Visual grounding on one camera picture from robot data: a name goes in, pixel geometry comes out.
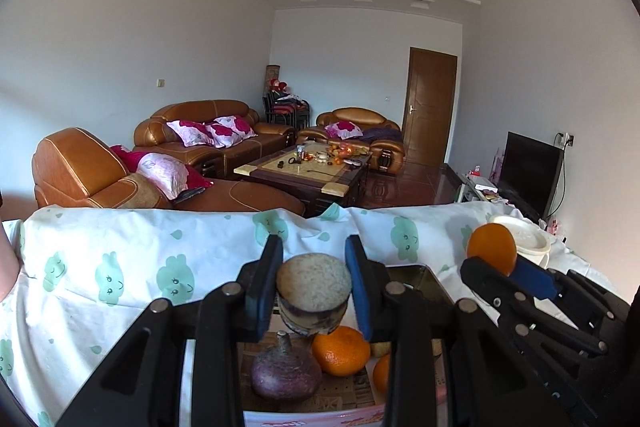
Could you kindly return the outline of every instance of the orange fruit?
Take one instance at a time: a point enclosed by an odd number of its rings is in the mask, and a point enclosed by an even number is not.
[[[516,267],[518,252],[507,227],[488,223],[473,231],[466,245],[466,256],[480,257],[508,277]]]
[[[322,370],[334,377],[355,375],[371,356],[371,348],[362,333],[348,326],[338,326],[328,335],[316,335],[311,352]]]
[[[389,385],[389,364],[391,363],[391,354],[387,353],[380,358],[373,368],[373,385],[380,394],[386,396],[386,388]]]

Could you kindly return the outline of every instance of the white wall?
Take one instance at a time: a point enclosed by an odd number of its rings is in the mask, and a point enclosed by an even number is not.
[[[632,298],[640,284],[640,17],[631,0],[483,1],[465,45],[450,163],[488,172],[508,131],[548,143],[556,132],[575,134],[558,212],[568,245]]]
[[[34,209],[31,155],[54,131],[130,146],[168,103],[261,109],[272,21],[258,0],[0,0],[3,219]]]
[[[322,112],[353,105],[402,125],[411,47],[456,55],[460,74],[462,25],[362,8],[278,10],[271,64],[279,64],[280,79],[309,101],[312,122]]]

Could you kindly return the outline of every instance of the brown leather sofa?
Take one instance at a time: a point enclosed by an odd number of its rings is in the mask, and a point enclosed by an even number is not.
[[[127,171],[113,152],[83,129],[43,139],[31,161],[38,207],[172,208],[200,212],[251,212],[284,208],[301,216],[304,204],[277,188],[214,180],[203,193],[173,204],[144,176]]]
[[[387,120],[380,113],[361,107],[341,107],[331,112],[324,112],[316,118],[316,126],[307,127],[298,132],[297,143],[305,140],[315,140],[331,143],[334,140],[329,138],[324,128],[340,120],[348,120],[357,124],[362,130],[371,127],[391,127],[400,130],[399,125],[391,120]],[[374,140],[372,143],[360,142],[357,139],[350,139],[359,146],[369,148],[371,160],[369,167],[388,174],[398,174],[404,165],[404,144],[394,140]]]
[[[209,145],[185,147],[166,124],[174,120],[204,123],[235,114],[242,116],[258,136],[227,149]],[[174,103],[157,110],[136,127],[133,142],[136,151],[168,154],[193,166],[204,176],[226,178],[236,167],[293,145],[295,132],[288,125],[260,122],[258,114],[239,100],[198,100]]]

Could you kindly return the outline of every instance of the wooden door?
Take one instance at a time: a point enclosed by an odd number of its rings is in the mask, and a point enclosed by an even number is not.
[[[439,167],[449,142],[458,58],[411,48],[404,105],[407,161]]]

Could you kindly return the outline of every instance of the pink pillow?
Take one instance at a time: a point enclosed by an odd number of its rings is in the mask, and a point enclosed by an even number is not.
[[[229,127],[234,133],[239,134],[243,140],[258,136],[251,126],[246,123],[246,120],[237,114],[234,116],[221,116],[220,118],[216,118],[212,123]]]
[[[204,124],[188,120],[174,120],[166,124],[180,137],[185,147],[191,147],[192,145],[212,145],[216,147],[213,136],[211,136],[210,131],[207,130]]]
[[[327,125],[324,130],[329,135],[329,138],[340,138],[341,140],[362,136],[362,129],[353,122],[346,120]]]
[[[213,182],[207,180],[190,165],[166,154],[155,152],[130,152],[122,145],[111,147],[129,172],[141,174],[169,199],[175,200],[185,190],[207,188]]]
[[[207,131],[218,148],[231,147],[243,140],[243,138],[231,128],[220,125],[219,123],[208,124]]]

